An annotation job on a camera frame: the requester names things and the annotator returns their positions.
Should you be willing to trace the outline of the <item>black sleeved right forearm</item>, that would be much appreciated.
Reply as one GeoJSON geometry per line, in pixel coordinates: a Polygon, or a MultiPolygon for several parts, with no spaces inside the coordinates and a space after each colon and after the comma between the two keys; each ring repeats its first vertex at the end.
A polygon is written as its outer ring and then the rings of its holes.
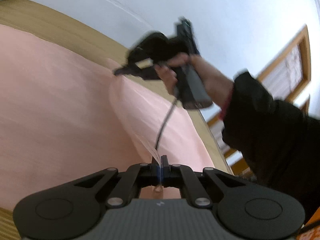
{"type": "Polygon", "coordinates": [[[308,221],[319,208],[319,120],[272,98],[248,72],[234,80],[222,138],[265,187],[298,200],[308,221]]]}

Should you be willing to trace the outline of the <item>person's right hand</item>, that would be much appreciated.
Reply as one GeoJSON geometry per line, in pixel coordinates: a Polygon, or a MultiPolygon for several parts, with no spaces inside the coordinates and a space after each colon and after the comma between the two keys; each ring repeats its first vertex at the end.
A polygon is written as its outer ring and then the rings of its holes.
{"type": "Polygon", "coordinates": [[[224,76],[200,55],[180,53],[166,63],[155,66],[156,73],[164,82],[168,93],[170,95],[174,94],[174,88],[177,83],[173,69],[184,64],[191,64],[194,67],[213,103],[223,108],[233,90],[233,81],[224,76]]]}

